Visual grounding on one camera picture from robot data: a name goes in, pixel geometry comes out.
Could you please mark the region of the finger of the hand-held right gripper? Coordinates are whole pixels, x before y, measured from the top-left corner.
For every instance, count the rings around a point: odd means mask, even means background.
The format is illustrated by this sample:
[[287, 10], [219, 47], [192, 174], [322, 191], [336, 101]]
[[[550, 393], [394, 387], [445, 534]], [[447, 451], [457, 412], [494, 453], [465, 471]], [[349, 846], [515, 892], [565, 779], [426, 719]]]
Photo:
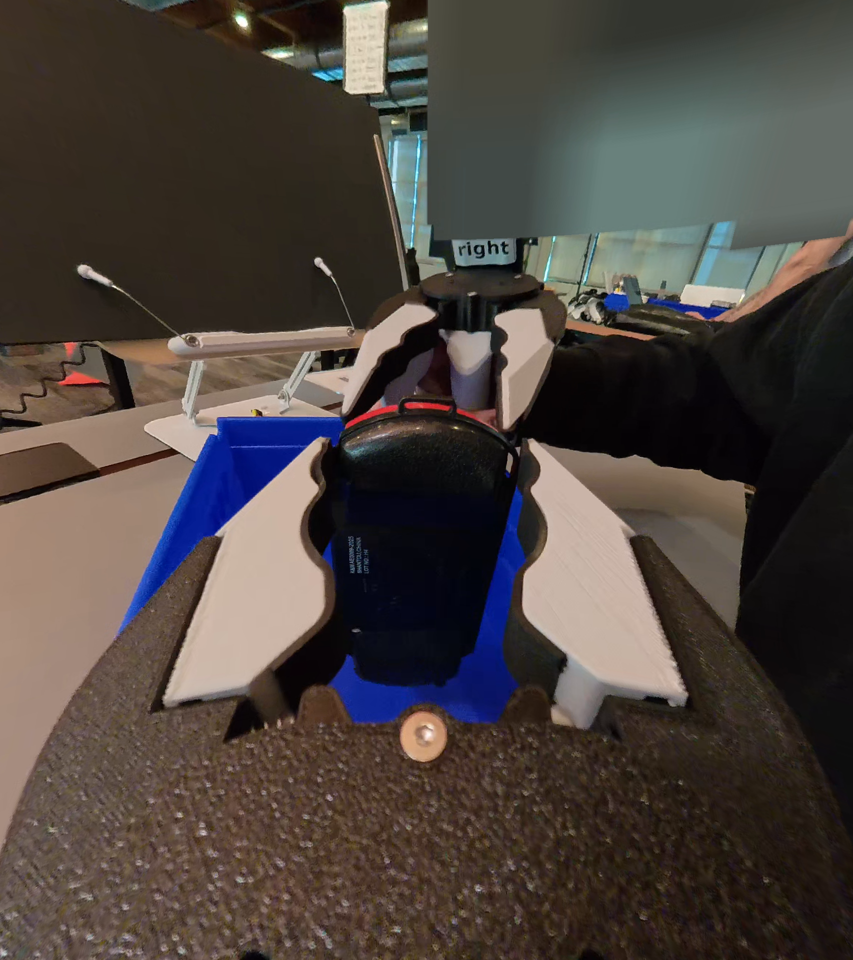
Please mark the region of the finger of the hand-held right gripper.
[[415, 397], [440, 340], [437, 310], [421, 303], [405, 303], [371, 327], [348, 375], [342, 421]]
[[543, 308], [516, 307], [492, 321], [492, 410], [495, 428], [516, 434], [552, 364], [556, 334]]

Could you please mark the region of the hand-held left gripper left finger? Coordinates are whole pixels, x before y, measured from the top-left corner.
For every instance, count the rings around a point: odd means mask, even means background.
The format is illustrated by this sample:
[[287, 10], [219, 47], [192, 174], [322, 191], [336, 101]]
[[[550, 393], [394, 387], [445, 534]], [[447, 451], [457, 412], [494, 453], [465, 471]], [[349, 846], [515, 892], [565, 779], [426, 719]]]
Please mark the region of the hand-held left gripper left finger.
[[319, 634], [335, 580], [310, 521], [326, 493], [328, 438], [316, 438], [217, 533], [162, 705], [246, 698], [265, 724], [294, 712], [277, 669]]

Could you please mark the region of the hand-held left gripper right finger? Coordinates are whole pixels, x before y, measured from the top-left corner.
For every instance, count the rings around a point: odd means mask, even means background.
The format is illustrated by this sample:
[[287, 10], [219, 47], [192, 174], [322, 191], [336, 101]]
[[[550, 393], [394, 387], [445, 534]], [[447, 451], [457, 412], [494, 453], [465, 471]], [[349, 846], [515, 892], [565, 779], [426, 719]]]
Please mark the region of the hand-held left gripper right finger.
[[516, 572], [503, 636], [516, 683], [588, 729], [609, 697], [682, 709], [688, 691], [635, 551], [636, 534], [536, 440], [517, 474]]

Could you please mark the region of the blue plastic bin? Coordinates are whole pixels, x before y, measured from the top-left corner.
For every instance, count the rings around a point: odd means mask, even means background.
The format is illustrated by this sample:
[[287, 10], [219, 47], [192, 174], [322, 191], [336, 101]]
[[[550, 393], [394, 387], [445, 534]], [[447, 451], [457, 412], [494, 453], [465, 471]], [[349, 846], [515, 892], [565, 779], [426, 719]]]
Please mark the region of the blue plastic bin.
[[[337, 439], [332, 417], [223, 417], [187, 476], [156, 548], [132, 596], [123, 630], [156, 594], [205, 536], [225, 522], [318, 437]], [[353, 720], [384, 723], [419, 704], [433, 704], [458, 721], [496, 722], [518, 684], [504, 657], [504, 634], [513, 584], [525, 556], [517, 536], [522, 494], [515, 492], [488, 591], [483, 619], [472, 653], [444, 686], [396, 687], [362, 679], [348, 657], [332, 686]]]

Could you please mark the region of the red handheld game toy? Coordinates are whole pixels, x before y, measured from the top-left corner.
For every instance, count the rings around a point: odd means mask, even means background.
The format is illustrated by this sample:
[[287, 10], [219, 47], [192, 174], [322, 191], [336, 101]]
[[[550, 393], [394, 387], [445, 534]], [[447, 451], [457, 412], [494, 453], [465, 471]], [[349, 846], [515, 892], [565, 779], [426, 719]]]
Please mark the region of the red handheld game toy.
[[474, 652], [518, 463], [451, 399], [404, 398], [344, 427], [331, 559], [361, 679], [443, 686]]

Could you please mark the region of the person's right forearm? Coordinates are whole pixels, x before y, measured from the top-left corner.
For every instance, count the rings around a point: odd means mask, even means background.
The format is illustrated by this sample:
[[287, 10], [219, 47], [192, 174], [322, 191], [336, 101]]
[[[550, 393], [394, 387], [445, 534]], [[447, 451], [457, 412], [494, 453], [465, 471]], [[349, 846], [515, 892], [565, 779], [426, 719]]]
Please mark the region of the person's right forearm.
[[520, 434], [756, 487], [853, 475], [853, 257], [723, 330], [558, 349]]

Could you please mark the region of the white laptop stand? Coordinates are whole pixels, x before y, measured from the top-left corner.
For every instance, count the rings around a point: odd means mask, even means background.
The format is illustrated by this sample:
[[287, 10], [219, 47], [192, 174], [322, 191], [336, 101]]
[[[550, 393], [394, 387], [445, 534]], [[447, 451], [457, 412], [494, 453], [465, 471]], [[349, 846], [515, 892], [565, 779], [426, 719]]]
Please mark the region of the white laptop stand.
[[[317, 356], [327, 350], [355, 349], [364, 332], [350, 326], [319, 327], [298, 331], [239, 333], [201, 332], [178, 335], [167, 345], [179, 359], [190, 361], [190, 369], [181, 399], [180, 414], [154, 419], [145, 424], [145, 432], [170, 450], [195, 461], [206, 438], [217, 432], [222, 418], [280, 419], [327, 418], [320, 407], [295, 398], [296, 391], [311, 371]], [[217, 358], [237, 358], [301, 350], [293, 372], [278, 390], [251, 401], [228, 403], [199, 410], [197, 399], [206, 362]]]

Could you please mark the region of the large black board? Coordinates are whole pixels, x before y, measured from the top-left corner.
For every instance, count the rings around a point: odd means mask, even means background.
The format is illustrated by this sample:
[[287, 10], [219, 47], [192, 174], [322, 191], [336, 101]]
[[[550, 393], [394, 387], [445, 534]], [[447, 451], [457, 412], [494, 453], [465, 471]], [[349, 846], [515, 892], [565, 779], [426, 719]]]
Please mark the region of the large black board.
[[359, 328], [405, 286], [378, 114], [125, 2], [0, 1], [0, 344]]

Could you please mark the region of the dark desk flap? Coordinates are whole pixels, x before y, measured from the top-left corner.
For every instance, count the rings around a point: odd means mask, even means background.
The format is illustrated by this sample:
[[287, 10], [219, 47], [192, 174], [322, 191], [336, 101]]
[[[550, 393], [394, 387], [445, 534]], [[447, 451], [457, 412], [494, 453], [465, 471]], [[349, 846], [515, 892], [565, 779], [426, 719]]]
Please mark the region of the dark desk flap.
[[30, 498], [100, 476], [99, 469], [63, 442], [0, 454], [0, 503]]

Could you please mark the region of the red floor marker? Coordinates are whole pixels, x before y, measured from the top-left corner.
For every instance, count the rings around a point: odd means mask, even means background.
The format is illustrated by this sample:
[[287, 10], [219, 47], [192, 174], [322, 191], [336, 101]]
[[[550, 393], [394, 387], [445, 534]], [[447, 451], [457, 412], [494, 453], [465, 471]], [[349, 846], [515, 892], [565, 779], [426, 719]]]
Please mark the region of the red floor marker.
[[64, 386], [110, 386], [101, 347], [94, 342], [64, 342], [62, 378]]

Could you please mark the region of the white paper wall list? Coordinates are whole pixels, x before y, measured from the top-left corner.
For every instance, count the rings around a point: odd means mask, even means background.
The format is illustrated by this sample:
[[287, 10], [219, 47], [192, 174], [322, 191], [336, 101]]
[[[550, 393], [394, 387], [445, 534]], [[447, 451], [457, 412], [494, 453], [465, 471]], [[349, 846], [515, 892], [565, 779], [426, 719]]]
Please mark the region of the white paper wall list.
[[385, 93], [389, 2], [343, 7], [343, 90], [350, 95]]

